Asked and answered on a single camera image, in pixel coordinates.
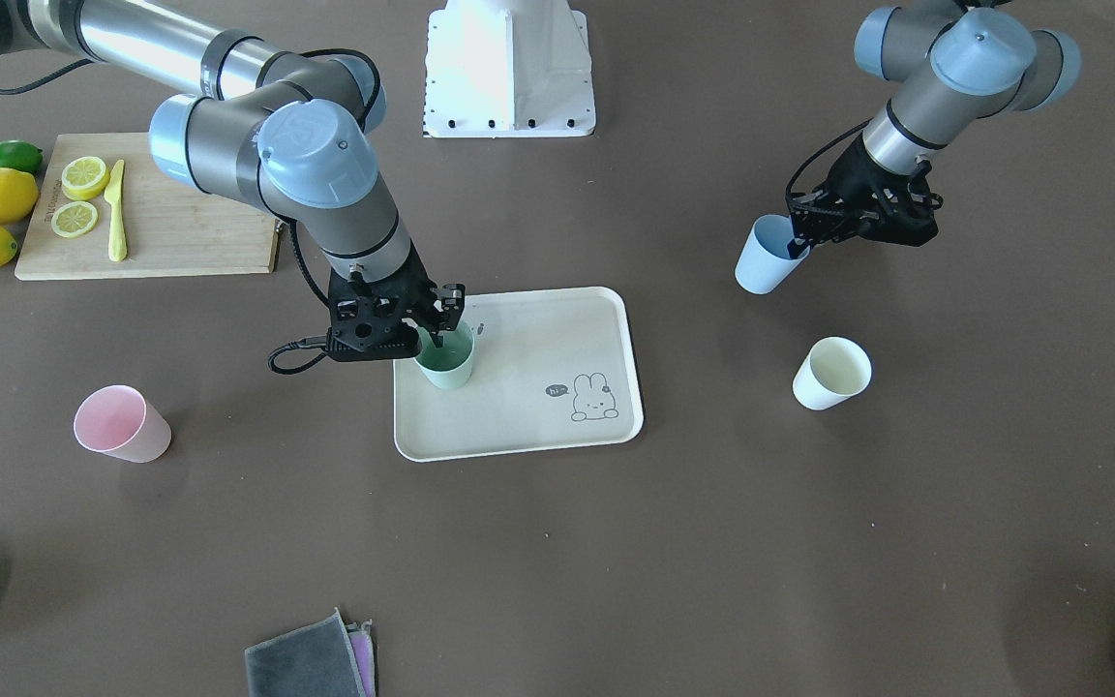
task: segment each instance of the blue joint cap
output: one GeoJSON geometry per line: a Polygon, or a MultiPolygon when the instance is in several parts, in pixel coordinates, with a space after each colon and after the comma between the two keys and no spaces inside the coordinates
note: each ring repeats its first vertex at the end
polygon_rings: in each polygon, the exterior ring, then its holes
{"type": "Polygon", "coordinates": [[[1048,98],[1039,101],[1036,106],[1031,106],[1030,109],[1027,109],[1028,112],[1048,106],[1050,103],[1065,97],[1066,93],[1075,87],[1075,83],[1078,83],[1078,76],[1083,71],[1083,52],[1072,36],[1065,32],[1047,30],[1047,28],[1041,28],[1039,31],[1050,33],[1057,40],[1057,45],[1060,46],[1060,76],[1057,78],[1057,85],[1053,88],[1053,93],[1048,94],[1048,98]]]}
{"type": "Polygon", "coordinates": [[[345,107],[327,99],[292,101],[256,136],[265,175],[293,202],[341,209],[377,184],[377,155],[345,107]]]}
{"type": "Polygon", "coordinates": [[[195,185],[187,162],[187,122],[201,99],[192,94],[176,94],[161,103],[149,122],[149,152],[157,168],[192,188],[201,187],[195,185]]]}
{"type": "MultiPolygon", "coordinates": [[[[362,58],[353,56],[336,56],[333,61],[347,68],[350,76],[359,87],[359,98],[363,99],[363,105],[368,105],[368,96],[372,94],[372,70],[362,58]]],[[[363,119],[363,133],[371,133],[385,122],[385,84],[377,91],[377,100],[372,101],[372,110],[368,112],[368,118],[363,119]]]]}
{"type": "Polygon", "coordinates": [[[889,28],[889,21],[898,9],[880,8],[873,10],[859,27],[859,33],[854,37],[854,61],[859,62],[859,67],[864,74],[886,79],[884,76],[884,30],[889,28]]]}
{"type": "Polygon", "coordinates": [[[986,97],[1014,87],[1035,62],[1035,37],[999,10],[975,8],[932,47],[932,70],[962,94],[986,97]]]}

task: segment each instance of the cutting board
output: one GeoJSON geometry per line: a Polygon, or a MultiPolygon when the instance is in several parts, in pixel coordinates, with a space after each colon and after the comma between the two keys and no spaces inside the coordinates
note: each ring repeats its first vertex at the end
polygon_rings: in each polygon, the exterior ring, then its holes
{"type": "Polygon", "coordinates": [[[17,278],[56,281],[81,278],[149,278],[269,273],[278,254],[274,219],[221,195],[201,194],[164,175],[149,154],[149,134],[84,133],[58,136],[48,155],[40,199],[19,249],[17,278]],[[123,221],[128,258],[107,254],[110,206],[98,195],[96,229],[76,239],[49,230],[62,195],[62,168],[83,155],[106,167],[123,159],[123,221]]]}

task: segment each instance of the towel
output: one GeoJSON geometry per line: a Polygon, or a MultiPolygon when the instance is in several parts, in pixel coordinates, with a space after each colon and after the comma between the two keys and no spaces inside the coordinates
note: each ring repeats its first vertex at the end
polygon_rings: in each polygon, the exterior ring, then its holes
{"type": "Polygon", "coordinates": [[[245,649],[252,697],[376,697],[371,620],[343,623],[334,612],[245,649]]]}

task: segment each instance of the white tray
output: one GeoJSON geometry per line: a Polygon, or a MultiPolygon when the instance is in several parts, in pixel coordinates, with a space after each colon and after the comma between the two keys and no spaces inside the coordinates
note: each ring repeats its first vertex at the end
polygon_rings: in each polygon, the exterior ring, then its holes
{"type": "Polygon", "coordinates": [[[608,288],[469,296],[473,376],[437,389],[394,361],[394,444],[417,463],[626,443],[642,403],[622,297],[608,288]]]}

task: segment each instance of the knife blade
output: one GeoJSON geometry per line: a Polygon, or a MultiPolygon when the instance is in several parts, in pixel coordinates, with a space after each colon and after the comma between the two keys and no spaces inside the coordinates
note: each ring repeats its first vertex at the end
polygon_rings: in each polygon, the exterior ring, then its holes
{"type": "Polygon", "coordinates": [[[123,230],[123,159],[110,168],[110,181],[101,194],[110,204],[110,261],[128,258],[128,234],[123,230]]]}

